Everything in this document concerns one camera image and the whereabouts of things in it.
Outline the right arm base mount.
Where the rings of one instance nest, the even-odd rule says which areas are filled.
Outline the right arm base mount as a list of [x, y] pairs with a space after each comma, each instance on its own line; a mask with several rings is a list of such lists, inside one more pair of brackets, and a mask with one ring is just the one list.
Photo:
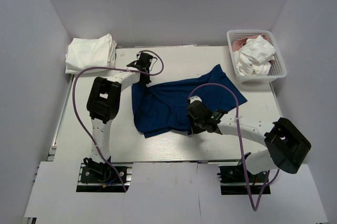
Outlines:
[[[257, 175], [250, 172], [248, 174], [248, 181], [251, 188], [252, 195], [258, 195], [262, 189], [265, 181], [269, 182], [266, 178], [267, 172], [263, 171]], [[242, 167], [237, 166], [219, 166], [217, 173], [220, 179], [221, 195], [248, 195], [247, 184]]]

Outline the blue Mickey print t-shirt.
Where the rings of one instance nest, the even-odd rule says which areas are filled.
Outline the blue Mickey print t-shirt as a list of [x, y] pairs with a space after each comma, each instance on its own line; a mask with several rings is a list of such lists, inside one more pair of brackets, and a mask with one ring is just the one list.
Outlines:
[[187, 98], [200, 85], [217, 83], [230, 89], [238, 99], [239, 105], [247, 99], [222, 71], [218, 64], [198, 78], [166, 82], [147, 87], [132, 86], [132, 111], [136, 129], [149, 138], [170, 130], [191, 134], [191, 123], [187, 117]]

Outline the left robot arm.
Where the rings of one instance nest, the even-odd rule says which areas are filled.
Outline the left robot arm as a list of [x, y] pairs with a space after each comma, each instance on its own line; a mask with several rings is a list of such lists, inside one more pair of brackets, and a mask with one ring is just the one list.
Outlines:
[[93, 169], [93, 175], [99, 181], [107, 181], [111, 176], [111, 168], [103, 164], [110, 160], [110, 131], [121, 101], [121, 92], [136, 83], [150, 83], [150, 65], [152, 59], [136, 60], [127, 65], [138, 72], [119, 71], [108, 78], [96, 77], [87, 102], [93, 138], [90, 159], [98, 163]]

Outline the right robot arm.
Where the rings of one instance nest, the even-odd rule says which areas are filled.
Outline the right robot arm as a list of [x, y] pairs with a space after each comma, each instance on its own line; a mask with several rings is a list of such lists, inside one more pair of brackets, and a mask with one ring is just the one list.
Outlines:
[[278, 121], [252, 122], [237, 118], [224, 120], [223, 110], [212, 112], [201, 101], [196, 100], [187, 106], [193, 134], [202, 132], [219, 135], [241, 136], [256, 142], [266, 150], [244, 155], [245, 163], [238, 167], [238, 176], [244, 181], [252, 180], [256, 174], [280, 169], [288, 174], [296, 174], [311, 150], [311, 143], [286, 118]]

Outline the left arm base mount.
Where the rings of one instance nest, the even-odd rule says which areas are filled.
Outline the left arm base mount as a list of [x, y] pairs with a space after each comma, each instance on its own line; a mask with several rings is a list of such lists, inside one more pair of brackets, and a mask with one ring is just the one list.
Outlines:
[[132, 167], [116, 165], [114, 170], [105, 162], [84, 158], [77, 180], [76, 192], [125, 193], [131, 183]]

